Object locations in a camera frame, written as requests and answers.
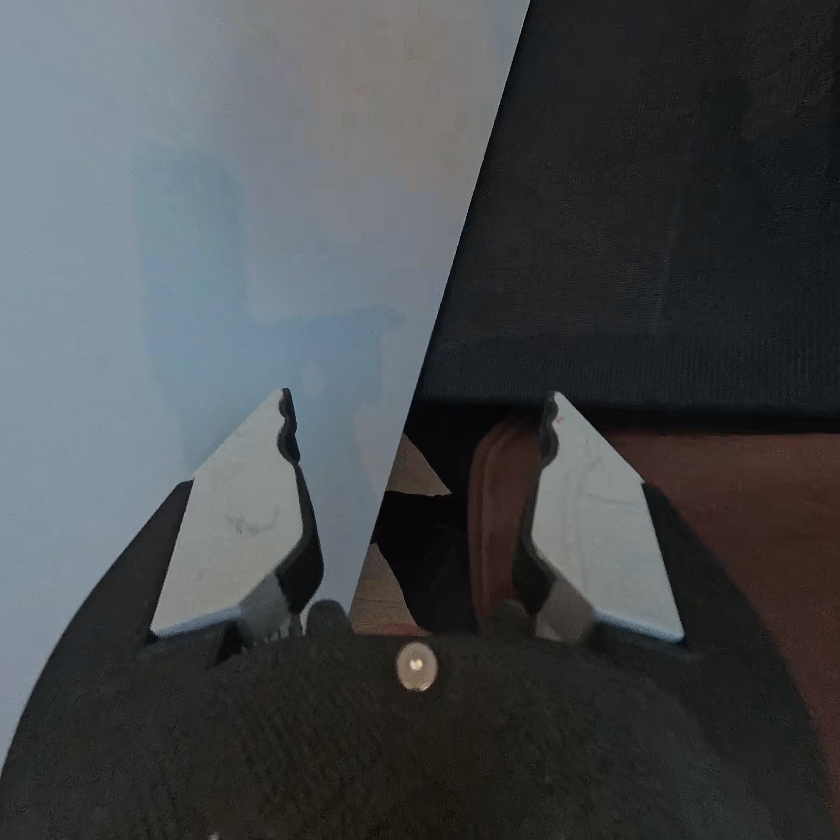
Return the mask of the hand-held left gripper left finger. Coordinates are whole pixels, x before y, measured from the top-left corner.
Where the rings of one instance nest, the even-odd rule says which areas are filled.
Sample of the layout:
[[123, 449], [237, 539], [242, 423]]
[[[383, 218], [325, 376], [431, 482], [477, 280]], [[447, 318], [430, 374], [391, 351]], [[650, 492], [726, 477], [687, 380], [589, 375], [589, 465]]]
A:
[[206, 459], [192, 488], [150, 630], [233, 624], [244, 640], [297, 634], [324, 574], [287, 388]]

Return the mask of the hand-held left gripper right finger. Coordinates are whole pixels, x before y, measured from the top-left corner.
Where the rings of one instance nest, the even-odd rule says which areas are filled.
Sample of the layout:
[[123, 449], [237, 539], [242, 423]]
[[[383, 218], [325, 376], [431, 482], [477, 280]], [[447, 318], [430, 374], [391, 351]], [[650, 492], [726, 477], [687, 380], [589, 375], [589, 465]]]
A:
[[539, 444], [513, 562], [536, 637], [578, 644], [608, 625], [681, 643], [642, 477], [560, 392], [546, 399]]

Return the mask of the person's dark trousered leg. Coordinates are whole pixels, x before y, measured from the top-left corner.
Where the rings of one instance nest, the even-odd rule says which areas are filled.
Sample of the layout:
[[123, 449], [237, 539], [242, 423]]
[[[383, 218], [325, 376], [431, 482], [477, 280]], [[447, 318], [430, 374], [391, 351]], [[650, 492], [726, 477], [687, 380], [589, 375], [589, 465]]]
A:
[[466, 498], [387, 491], [371, 537], [413, 620], [434, 634], [478, 631], [472, 602]]

